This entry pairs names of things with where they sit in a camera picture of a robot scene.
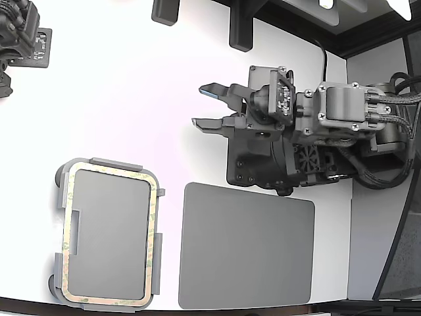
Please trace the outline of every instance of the gray pad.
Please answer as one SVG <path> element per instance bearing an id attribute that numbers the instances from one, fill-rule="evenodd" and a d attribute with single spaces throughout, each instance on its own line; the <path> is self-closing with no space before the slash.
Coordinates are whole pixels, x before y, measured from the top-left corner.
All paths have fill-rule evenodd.
<path id="1" fill-rule="evenodd" d="M 188 184 L 179 304 L 183 309 L 305 304 L 313 242 L 311 201 Z"/>
<path id="2" fill-rule="evenodd" d="M 73 210 L 79 211 L 80 225 L 77 254 L 69 260 L 70 293 L 125 300 L 144 297 L 149 192 L 146 181 L 76 173 Z"/>

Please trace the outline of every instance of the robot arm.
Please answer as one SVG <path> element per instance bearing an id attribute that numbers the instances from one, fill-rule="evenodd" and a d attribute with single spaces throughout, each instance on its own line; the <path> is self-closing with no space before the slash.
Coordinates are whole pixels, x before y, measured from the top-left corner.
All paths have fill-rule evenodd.
<path id="1" fill-rule="evenodd" d="M 251 67 L 251 73 L 263 67 Z M 414 124 L 399 113 L 421 96 L 394 95 L 394 86 L 322 82 L 315 91 L 295 91 L 293 72 L 266 68 L 264 85 L 202 86 L 200 92 L 225 102 L 234 114 L 194 118 L 202 132 L 229 138 L 227 181 L 258 185 L 287 196 L 294 187 L 353 177 L 371 189 L 392 188 L 414 161 Z M 393 180 L 373 172 L 401 168 Z"/>
<path id="2" fill-rule="evenodd" d="M 38 27 L 38 10 L 31 1 L 0 0 L 0 97 L 12 94 L 5 70 L 10 61 L 32 56 Z"/>

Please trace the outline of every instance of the gray wall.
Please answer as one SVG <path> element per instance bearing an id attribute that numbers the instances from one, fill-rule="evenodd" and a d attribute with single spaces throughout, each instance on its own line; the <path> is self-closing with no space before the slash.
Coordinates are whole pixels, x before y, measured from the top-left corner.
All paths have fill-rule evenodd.
<path id="1" fill-rule="evenodd" d="M 403 40 L 348 59 L 347 72 L 348 82 L 362 85 L 388 82 L 395 72 L 407 72 Z M 354 183 L 349 299 L 372 299 L 395 237 L 409 184 L 410 179 L 398 188 L 373 192 Z"/>
<path id="2" fill-rule="evenodd" d="M 408 72 L 403 40 L 366 51 L 347 60 L 348 82 L 362 85 L 388 82 L 395 72 Z"/>

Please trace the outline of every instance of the black metal frame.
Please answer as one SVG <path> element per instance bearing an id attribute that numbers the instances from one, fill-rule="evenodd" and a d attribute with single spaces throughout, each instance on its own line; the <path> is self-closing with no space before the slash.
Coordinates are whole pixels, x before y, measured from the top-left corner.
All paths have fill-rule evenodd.
<path id="1" fill-rule="evenodd" d="M 213 0 L 231 8 L 230 45 L 240 51 L 253 48 L 253 17 L 314 43 L 344 59 L 421 30 L 421 1 L 411 3 L 412 20 L 396 12 L 386 13 L 344 33 L 335 35 L 321 26 L 269 0 Z M 178 19 L 180 0 L 154 0 L 152 19 L 173 25 Z"/>

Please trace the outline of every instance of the white table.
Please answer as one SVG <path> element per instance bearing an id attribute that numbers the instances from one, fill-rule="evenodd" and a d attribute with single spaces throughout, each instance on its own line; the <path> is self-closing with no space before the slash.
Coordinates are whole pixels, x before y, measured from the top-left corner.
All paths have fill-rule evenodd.
<path id="1" fill-rule="evenodd" d="M 72 158 L 101 157 L 143 165 L 166 188 L 161 294 L 148 308 L 180 309 L 184 187 L 228 186 L 227 139 L 200 133 L 191 117 L 230 110 L 198 87 L 247 85 L 250 65 L 293 69 L 299 91 L 320 81 L 322 54 L 299 38 L 256 20 L 254 49 L 242 53 L 228 45 L 227 7 L 182 0 L 169 28 L 151 20 L 152 3 L 36 1 L 41 26 L 53 29 L 50 67 L 9 68 L 14 93 L 0 101 L 0 297 L 57 303 L 47 287 L 64 218 L 54 175 Z M 346 62 L 329 57 L 328 80 L 346 82 Z M 293 195 L 316 206 L 310 303 L 347 297 L 351 188 L 346 180 Z"/>

